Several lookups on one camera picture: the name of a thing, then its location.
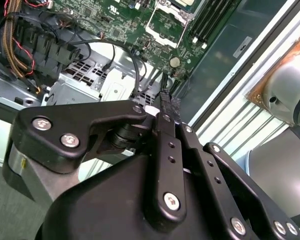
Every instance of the motherboard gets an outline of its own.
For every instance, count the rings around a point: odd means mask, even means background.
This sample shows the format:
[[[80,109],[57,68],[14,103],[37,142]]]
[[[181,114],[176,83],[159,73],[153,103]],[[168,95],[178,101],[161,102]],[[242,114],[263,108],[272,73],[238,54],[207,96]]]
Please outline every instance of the motherboard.
[[[124,43],[156,69],[183,81],[199,63],[240,0],[54,0],[81,27]]]

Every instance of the white label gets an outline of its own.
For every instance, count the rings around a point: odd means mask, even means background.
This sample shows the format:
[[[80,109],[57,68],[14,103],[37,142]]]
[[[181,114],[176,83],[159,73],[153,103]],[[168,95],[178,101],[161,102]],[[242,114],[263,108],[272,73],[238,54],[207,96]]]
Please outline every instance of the white label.
[[[247,36],[245,40],[241,43],[238,49],[234,52],[233,56],[237,59],[245,49],[248,48],[249,43],[251,42],[252,37]]]
[[[119,14],[118,9],[115,6],[110,6],[108,9],[113,13],[113,14]]]

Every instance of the floor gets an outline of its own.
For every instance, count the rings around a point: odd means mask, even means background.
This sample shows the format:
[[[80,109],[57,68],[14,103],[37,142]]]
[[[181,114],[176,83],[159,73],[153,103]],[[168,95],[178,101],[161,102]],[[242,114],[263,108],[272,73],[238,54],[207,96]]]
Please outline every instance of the floor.
[[[1,171],[0,167],[0,240],[34,240],[45,213],[9,187]]]

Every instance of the ventilation grille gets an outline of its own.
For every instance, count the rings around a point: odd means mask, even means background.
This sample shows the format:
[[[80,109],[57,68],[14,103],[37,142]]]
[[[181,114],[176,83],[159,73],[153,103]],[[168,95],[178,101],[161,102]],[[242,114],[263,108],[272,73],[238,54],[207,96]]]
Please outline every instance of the ventilation grille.
[[[70,78],[78,82],[84,82],[89,87],[99,91],[107,77],[107,73],[98,68],[96,63],[92,64],[83,61],[72,63],[65,69],[64,73]]]
[[[156,97],[154,95],[150,95],[147,92],[138,96],[134,101],[137,102],[140,106],[144,107],[145,105],[152,105],[155,99]]]

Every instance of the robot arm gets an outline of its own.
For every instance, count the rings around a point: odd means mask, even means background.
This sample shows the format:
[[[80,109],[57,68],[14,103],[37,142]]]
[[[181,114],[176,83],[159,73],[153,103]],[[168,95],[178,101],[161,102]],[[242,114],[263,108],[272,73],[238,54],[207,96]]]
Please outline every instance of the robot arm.
[[[3,172],[49,207],[36,239],[300,240],[296,224],[223,149],[202,147],[176,123],[173,102],[167,95],[156,117],[132,101],[20,111]],[[126,148],[135,155],[78,182],[82,161]]]

